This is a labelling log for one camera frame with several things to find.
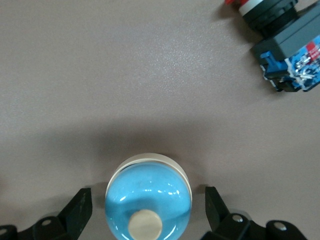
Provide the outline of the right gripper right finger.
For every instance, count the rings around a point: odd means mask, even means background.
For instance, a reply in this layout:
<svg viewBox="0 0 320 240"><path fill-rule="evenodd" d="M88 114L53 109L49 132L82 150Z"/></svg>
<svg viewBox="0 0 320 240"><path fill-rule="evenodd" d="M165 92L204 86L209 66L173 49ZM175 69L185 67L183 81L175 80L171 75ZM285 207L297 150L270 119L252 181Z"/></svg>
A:
<svg viewBox="0 0 320 240"><path fill-rule="evenodd" d="M205 188L205 213L211 230L203 240L305 240L292 223L270 220L265 227L240 213L231 213L214 186Z"/></svg>

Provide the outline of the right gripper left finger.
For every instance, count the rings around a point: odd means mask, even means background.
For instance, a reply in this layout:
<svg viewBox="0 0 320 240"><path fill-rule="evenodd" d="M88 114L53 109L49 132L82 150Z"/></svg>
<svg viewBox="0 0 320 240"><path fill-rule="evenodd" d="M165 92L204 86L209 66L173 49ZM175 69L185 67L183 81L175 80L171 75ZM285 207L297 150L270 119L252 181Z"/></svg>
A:
<svg viewBox="0 0 320 240"><path fill-rule="evenodd" d="M18 231L12 224L0 227L2 240L77 240L93 212L90 188L80 189L57 216L47 216Z"/></svg>

